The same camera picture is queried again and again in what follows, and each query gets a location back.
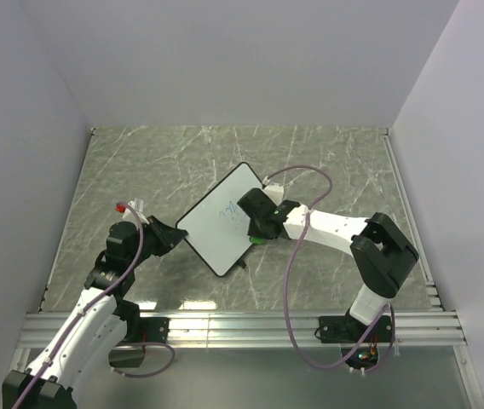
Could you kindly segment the green whiteboard eraser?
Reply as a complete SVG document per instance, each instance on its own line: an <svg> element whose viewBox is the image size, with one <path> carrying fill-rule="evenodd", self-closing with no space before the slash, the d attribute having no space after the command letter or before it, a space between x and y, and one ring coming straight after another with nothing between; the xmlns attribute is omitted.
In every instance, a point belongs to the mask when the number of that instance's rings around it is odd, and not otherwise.
<svg viewBox="0 0 484 409"><path fill-rule="evenodd" d="M255 237L255 236L250 236L250 242L253 244L253 245L262 245L265 243L265 239L263 238L258 238L258 237Z"/></svg>

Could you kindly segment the small black-framed whiteboard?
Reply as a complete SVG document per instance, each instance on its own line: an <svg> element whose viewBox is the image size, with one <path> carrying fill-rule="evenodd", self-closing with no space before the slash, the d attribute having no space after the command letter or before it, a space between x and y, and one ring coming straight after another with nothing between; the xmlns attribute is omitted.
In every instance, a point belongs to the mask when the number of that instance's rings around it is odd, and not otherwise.
<svg viewBox="0 0 484 409"><path fill-rule="evenodd" d="M185 241L217 277L225 276L250 249L250 218L237 202L261 179L246 162L237 164L176 222Z"/></svg>

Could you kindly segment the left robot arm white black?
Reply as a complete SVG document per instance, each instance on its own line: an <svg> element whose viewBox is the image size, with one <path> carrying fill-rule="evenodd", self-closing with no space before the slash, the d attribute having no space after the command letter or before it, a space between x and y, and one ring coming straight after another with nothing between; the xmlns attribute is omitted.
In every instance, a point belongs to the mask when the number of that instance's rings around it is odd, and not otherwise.
<svg viewBox="0 0 484 409"><path fill-rule="evenodd" d="M111 350L127 346L142 363L147 347L167 344L169 319L144 319L125 299L135 269L151 256L164 256L187 236L154 216L139 216L109 229L105 249L95 259L76 306L42 353L3 381L5 408L74 408L76 390Z"/></svg>

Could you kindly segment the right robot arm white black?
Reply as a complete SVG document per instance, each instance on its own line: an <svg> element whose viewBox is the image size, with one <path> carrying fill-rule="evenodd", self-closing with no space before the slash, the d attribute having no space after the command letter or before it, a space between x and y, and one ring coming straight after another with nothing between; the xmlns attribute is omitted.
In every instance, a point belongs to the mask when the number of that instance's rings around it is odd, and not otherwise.
<svg viewBox="0 0 484 409"><path fill-rule="evenodd" d="M261 188L252 188L237 205L250 218L252 238L301 239L354 258L363 285L349 308L345 329L357 341L375 331L379 311L397 296L419 261L414 245L384 213L349 217L292 200L276 204Z"/></svg>

